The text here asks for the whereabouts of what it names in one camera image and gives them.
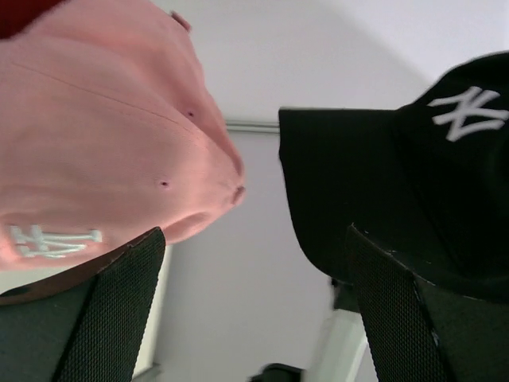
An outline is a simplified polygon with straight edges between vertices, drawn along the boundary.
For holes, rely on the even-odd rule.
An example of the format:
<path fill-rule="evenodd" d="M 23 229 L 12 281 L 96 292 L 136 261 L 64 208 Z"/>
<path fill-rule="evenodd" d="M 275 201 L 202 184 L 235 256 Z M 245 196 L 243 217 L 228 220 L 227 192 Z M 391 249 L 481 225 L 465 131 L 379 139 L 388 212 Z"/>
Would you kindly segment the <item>black cap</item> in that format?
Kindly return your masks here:
<path fill-rule="evenodd" d="M 343 283 L 356 228 L 424 279 L 508 298 L 508 54 L 395 110 L 281 108 L 279 158 L 307 259 Z"/>

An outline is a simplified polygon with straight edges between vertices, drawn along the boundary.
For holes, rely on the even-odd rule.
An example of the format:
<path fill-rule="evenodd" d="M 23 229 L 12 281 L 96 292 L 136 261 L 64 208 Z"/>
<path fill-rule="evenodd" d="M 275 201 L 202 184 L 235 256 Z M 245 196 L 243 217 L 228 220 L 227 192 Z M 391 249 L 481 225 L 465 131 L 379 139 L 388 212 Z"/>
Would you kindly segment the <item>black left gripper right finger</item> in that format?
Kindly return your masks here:
<path fill-rule="evenodd" d="M 345 254 L 380 381 L 506 381 L 508 279 L 470 279 L 350 226 Z"/>

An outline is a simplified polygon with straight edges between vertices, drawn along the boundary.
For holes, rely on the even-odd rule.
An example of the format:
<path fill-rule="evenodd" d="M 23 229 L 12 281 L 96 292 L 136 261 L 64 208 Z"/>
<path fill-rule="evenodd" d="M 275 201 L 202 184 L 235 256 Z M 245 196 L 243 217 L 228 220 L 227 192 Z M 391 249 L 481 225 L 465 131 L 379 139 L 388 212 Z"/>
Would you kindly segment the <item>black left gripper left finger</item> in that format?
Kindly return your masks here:
<path fill-rule="evenodd" d="M 153 228 L 1 295 L 2 382 L 128 382 L 165 256 Z"/>

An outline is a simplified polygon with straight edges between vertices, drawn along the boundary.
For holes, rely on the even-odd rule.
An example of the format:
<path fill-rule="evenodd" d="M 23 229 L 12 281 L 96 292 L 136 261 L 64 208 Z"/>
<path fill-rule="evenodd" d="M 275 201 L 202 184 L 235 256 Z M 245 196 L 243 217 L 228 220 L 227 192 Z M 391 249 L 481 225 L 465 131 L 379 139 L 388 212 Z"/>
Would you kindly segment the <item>pink cap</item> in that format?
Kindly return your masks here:
<path fill-rule="evenodd" d="M 70 267 L 152 228 L 194 236 L 244 167 L 182 16 L 66 1 L 1 43 L 1 268 Z"/>

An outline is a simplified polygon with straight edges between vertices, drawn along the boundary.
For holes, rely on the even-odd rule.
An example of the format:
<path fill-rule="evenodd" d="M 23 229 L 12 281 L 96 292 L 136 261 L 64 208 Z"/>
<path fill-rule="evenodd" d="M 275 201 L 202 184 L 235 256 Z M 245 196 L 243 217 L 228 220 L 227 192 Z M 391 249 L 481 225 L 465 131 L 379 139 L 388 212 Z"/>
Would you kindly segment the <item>red cap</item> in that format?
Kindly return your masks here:
<path fill-rule="evenodd" d="M 0 38 L 5 40 L 22 32 L 62 2 L 64 0 L 0 0 Z"/>

